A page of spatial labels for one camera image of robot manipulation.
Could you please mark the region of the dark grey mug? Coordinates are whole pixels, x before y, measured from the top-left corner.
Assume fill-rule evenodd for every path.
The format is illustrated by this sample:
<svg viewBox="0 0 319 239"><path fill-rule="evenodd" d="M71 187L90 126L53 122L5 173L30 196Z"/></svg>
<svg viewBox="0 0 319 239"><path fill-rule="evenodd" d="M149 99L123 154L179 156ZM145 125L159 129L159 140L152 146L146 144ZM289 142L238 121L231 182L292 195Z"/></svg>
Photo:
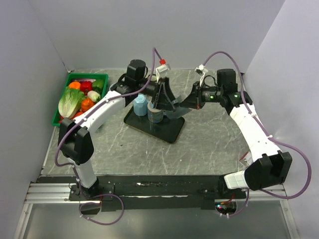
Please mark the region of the dark grey mug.
<svg viewBox="0 0 319 239"><path fill-rule="evenodd" d="M192 111L192 109L183 108L180 106L180 103L182 102L182 100L183 100L182 95L180 95L174 101L172 101L175 111L165 111L164 116L168 117L169 119L178 119L182 117L183 115Z"/></svg>

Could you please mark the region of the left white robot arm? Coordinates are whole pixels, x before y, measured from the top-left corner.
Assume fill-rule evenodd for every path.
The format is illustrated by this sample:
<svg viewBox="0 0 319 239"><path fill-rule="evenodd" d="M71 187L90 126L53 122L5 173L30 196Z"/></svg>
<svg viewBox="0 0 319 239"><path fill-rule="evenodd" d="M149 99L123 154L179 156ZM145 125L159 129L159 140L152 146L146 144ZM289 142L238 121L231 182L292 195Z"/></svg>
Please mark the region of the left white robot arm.
<svg viewBox="0 0 319 239"><path fill-rule="evenodd" d="M163 59L159 63L148 73L143 60L132 60L126 73L110 87L105 97L75 119L62 121L58 152L67 157L85 199L93 200L100 192L91 163L94 153L91 136L108 118L130 103L134 105L125 123L167 143L177 140L185 120L177 113L179 102L166 77L170 67Z"/></svg>

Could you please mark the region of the blue mug tan rim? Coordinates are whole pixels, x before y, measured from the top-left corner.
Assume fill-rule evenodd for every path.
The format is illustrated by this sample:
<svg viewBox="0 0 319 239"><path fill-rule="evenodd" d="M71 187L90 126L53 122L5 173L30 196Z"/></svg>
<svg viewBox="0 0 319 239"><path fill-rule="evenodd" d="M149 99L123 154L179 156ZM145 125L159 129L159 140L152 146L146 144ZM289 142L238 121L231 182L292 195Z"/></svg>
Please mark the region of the blue mug tan rim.
<svg viewBox="0 0 319 239"><path fill-rule="evenodd" d="M148 102L148 119L152 123L160 123L163 120L164 111L154 107L151 101Z"/></svg>

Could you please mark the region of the light blue hexagonal mug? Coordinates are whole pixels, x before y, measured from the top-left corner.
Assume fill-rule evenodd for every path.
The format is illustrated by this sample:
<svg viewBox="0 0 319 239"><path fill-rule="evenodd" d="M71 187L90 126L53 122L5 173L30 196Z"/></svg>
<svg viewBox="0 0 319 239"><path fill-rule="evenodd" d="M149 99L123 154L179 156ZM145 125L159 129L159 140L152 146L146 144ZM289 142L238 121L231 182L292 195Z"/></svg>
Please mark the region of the light blue hexagonal mug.
<svg viewBox="0 0 319 239"><path fill-rule="evenodd" d="M143 117L148 113L148 100L145 95L138 94L138 96L133 101L133 109L135 115Z"/></svg>

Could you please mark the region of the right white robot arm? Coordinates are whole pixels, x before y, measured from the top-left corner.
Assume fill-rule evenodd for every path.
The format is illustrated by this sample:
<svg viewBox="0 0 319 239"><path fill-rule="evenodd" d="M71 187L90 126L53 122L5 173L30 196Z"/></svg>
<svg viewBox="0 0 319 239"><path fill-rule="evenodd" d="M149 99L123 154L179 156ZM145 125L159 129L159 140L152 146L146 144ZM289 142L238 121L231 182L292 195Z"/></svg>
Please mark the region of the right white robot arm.
<svg viewBox="0 0 319 239"><path fill-rule="evenodd" d="M252 155L252 163L245 170L223 176L223 183L217 187L219 195L227 199L235 193L235 189L256 191L283 184L292 157L288 152L281 152L256 122L257 114L251 98L247 92L238 91L236 72L233 69L218 70L215 86L205 83L208 71L203 65L195 72L201 78L193 84L190 94L180 106L199 110L205 103L219 103L241 130Z"/></svg>

